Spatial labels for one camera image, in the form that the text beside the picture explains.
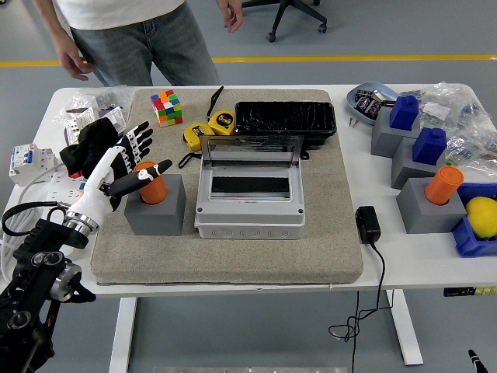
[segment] white t-shirt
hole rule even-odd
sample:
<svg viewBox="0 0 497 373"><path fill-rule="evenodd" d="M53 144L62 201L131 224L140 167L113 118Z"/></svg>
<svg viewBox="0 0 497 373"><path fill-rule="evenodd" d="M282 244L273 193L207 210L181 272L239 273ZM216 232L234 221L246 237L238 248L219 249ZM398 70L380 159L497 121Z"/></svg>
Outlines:
<svg viewBox="0 0 497 373"><path fill-rule="evenodd" d="M103 30L163 16L185 0L53 0L63 20L79 30Z"/></svg>

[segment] person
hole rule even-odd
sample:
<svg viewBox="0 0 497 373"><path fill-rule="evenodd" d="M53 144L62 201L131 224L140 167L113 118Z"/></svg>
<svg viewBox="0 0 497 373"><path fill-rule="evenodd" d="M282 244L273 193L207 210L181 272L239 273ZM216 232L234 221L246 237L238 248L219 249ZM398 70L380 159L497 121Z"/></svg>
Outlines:
<svg viewBox="0 0 497 373"><path fill-rule="evenodd" d="M240 0L216 0L224 27L242 25ZM72 77L95 73L105 86L152 85L151 64L172 85L219 85L200 28L185 0L33 0ZM69 25L72 38L57 17Z"/></svg>

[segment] black container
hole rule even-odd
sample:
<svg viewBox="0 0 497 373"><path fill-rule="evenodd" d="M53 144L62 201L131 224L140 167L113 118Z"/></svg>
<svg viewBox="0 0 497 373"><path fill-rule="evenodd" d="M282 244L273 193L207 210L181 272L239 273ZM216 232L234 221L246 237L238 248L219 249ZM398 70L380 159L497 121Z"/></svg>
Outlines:
<svg viewBox="0 0 497 373"><path fill-rule="evenodd" d="M336 132L331 103L312 101L240 102L235 105L235 133L304 136L304 147L323 145Z"/></svg>

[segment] rubik's cube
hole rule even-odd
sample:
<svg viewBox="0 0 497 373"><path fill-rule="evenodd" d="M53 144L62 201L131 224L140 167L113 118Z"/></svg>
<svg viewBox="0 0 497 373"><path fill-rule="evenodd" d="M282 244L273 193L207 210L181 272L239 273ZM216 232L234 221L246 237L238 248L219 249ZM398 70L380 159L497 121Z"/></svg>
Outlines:
<svg viewBox="0 0 497 373"><path fill-rule="evenodd" d="M183 123L183 113L178 96L172 89L153 95L150 100L158 119L159 127Z"/></svg>

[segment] gray floor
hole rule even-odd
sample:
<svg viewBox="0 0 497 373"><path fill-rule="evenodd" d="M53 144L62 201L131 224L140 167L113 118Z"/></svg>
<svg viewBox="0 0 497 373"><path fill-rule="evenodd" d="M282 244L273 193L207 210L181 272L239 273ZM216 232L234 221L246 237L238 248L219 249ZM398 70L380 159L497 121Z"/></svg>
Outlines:
<svg viewBox="0 0 497 373"><path fill-rule="evenodd" d="M266 41L274 6L247 9L243 27L225 32L214 0L190 0L213 57L297 55L497 54L493 0L322 0L319 22L288 9ZM0 61L52 61L50 38L29 0L0 5ZM484 108L497 115L495 61L379 61L218 64L225 85L360 84L377 81L459 82L471 86ZM156 85L167 85L154 71ZM0 207L12 182L7 177L14 145L30 142L52 94L80 83L61 68L0 68ZM389 311L361 324L356 371L472 371L467 349L497 371L495 296L443 298L442 291L406 291L425 364L404 368ZM352 343L328 334L354 310L353 293L226 295L140 300L130 373L155 366L350 367ZM364 307L374 302L364 293ZM118 300L65 305L54 335L56 357L40 371L105 372Z"/></svg>

